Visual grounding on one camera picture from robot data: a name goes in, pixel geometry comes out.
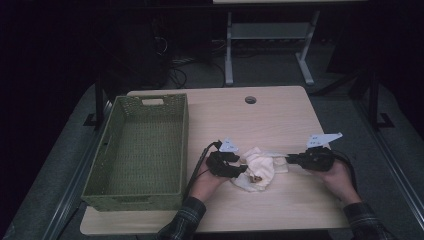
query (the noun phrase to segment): hand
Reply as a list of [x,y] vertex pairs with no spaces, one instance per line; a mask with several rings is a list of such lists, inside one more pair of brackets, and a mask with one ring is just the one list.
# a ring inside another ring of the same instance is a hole
[[222,183],[229,180],[226,177],[218,177],[213,175],[206,165],[206,160],[200,165],[197,179],[191,187],[190,196],[206,202],[221,186]]
[[325,186],[345,205],[362,202],[358,193],[355,191],[350,179],[348,167],[339,160],[336,160],[333,167],[328,172],[311,171],[315,176],[320,177]]

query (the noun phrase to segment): paper tag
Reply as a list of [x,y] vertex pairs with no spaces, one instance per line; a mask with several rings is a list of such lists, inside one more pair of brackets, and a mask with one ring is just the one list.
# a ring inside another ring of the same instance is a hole
[[331,141],[334,141],[338,138],[343,137],[342,133],[336,133],[336,134],[315,134],[311,135],[309,138],[309,141],[306,143],[306,146],[308,148],[311,147],[318,147],[323,146]]
[[225,138],[224,141],[222,142],[221,147],[219,148],[219,151],[220,152],[237,152],[238,147],[236,147],[236,145],[233,144],[231,139]]

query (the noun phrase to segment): person's left hand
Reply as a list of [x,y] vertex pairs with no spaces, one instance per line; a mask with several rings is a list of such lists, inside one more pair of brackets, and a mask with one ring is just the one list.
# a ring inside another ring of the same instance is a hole
[[202,165],[200,165],[197,179],[191,187],[190,196],[206,202],[214,194],[216,189],[228,180],[229,178],[213,175],[208,170],[205,159]]

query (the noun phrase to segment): gray carpet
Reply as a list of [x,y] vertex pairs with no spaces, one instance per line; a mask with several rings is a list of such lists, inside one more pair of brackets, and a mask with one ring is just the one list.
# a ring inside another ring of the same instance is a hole
[[[316,91],[338,79],[325,68],[332,46],[314,45],[307,62],[315,77],[314,86],[305,86],[293,55],[294,48],[273,53],[234,59],[234,87],[300,85],[308,92]],[[223,66],[223,58],[215,62]],[[215,65],[196,63],[180,68],[187,76],[186,88],[220,87],[222,72]],[[360,195],[371,204],[377,215],[400,239],[424,239],[424,232],[404,200],[390,169],[378,148],[373,133],[368,130],[355,103],[346,97],[350,84],[342,86],[327,97],[313,97],[318,119],[326,133],[342,132],[344,137],[334,141],[333,149],[346,153],[356,169]],[[175,88],[169,81],[165,88]],[[43,239],[46,228],[65,192],[87,146],[96,135],[93,127],[84,127],[89,113],[94,113],[94,89],[87,90],[69,119],[45,165],[13,221],[15,234],[8,239]],[[396,128],[382,129],[391,150],[417,194],[423,197],[421,172],[424,169],[424,144],[399,111],[393,96],[382,88],[380,111],[389,114]],[[79,209],[72,216],[74,209]],[[67,214],[69,224],[60,239],[136,239],[135,236],[84,236],[79,225],[85,205],[74,202]],[[350,230],[332,230],[334,239],[350,239]]]

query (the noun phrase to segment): person's right hand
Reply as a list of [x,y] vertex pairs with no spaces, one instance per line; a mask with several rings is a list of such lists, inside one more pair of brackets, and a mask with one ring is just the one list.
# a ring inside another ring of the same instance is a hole
[[358,193],[353,188],[348,167],[341,161],[334,161],[333,167],[327,172],[311,170],[308,170],[308,172],[320,177],[325,186],[340,198],[345,205],[362,202]]

